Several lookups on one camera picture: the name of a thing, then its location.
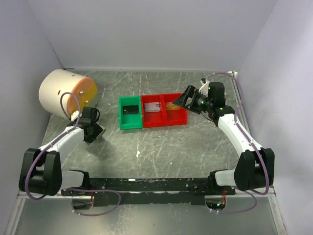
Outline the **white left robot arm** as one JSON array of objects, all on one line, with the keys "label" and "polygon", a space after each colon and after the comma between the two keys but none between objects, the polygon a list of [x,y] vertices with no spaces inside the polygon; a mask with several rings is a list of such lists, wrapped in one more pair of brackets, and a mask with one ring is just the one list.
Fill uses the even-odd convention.
[{"label": "white left robot arm", "polygon": [[98,124],[100,111],[84,107],[82,114],[72,121],[54,140],[38,149],[26,150],[23,157],[19,190],[28,194],[54,196],[60,190],[73,188],[79,195],[91,190],[89,173],[83,170],[62,170],[61,159],[80,143],[93,143],[105,132]]}]

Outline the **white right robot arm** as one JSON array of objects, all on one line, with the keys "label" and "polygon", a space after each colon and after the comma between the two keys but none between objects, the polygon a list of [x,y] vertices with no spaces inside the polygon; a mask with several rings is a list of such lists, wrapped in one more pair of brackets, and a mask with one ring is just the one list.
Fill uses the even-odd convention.
[{"label": "white right robot arm", "polygon": [[256,142],[238,120],[235,110],[226,104],[221,82],[207,82],[200,89],[189,85],[173,104],[196,114],[208,113],[209,119],[222,130],[234,146],[239,159],[232,170],[210,173],[208,191],[217,195],[224,187],[241,191],[264,188],[267,194],[274,179],[275,154]]}]

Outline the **tan card holder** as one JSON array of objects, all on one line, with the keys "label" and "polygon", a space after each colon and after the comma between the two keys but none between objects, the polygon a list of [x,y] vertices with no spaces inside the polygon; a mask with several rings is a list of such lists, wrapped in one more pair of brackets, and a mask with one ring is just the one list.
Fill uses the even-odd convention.
[{"label": "tan card holder", "polygon": [[96,136],[96,139],[97,139],[97,140],[101,139],[102,136],[103,136],[103,134],[105,133],[105,131],[106,131],[106,128],[103,127],[103,126],[101,126],[101,125],[99,125],[99,126],[98,126],[98,130],[97,130],[98,134],[97,134],[97,136]]}]

